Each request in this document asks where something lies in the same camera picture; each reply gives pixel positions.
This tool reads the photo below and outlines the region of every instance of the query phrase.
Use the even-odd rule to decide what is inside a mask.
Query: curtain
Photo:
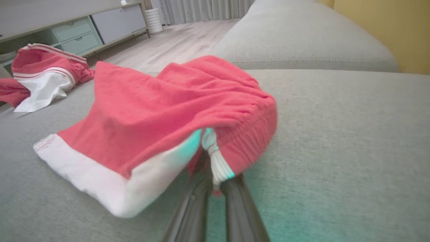
[[[254,0],[159,0],[167,25],[242,18]]]

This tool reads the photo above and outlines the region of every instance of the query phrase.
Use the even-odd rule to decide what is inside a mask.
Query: fabric upholstery
[[[318,1],[330,8],[333,8],[335,5],[335,0],[318,0]]]
[[[272,241],[430,240],[430,76],[248,73],[278,103],[277,134],[245,173]],[[140,215],[119,219],[32,150],[85,117],[93,101],[90,81],[35,113],[0,113],[0,241],[161,240],[185,173]],[[224,199],[212,197],[209,242],[225,241],[224,210]]]
[[[242,69],[398,70],[389,50],[316,0],[257,0],[212,49]]]

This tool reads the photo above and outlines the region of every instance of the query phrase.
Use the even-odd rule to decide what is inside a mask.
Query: white cylindrical vase
[[[156,34],[163,31],[158,9],[146,10],[146,18],[148,19],[148,30],[150,34]]]

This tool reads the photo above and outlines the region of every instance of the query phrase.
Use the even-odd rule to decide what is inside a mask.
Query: gray cabinet door
[[[122,8],[91,15],[103,43],[107,44],[128,34],[131,30]]]
[[[124,7],[123,13],[126,18],[127,26],[131,32],[135,32],[146,27],[145,19],[143,18],[139,4]]]

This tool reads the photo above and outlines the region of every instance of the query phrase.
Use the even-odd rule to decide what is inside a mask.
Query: drawer
[[[83,54],[97,46],[99,46],[99,43],[93,32],[63,43],[64,50],[75,55]]]
[[[57,34],[60,41],[69,40],[78,35],[92,31],[88,19],[79,19],[76,21],[69,22],[67,24],[55,26],[52,28]]]

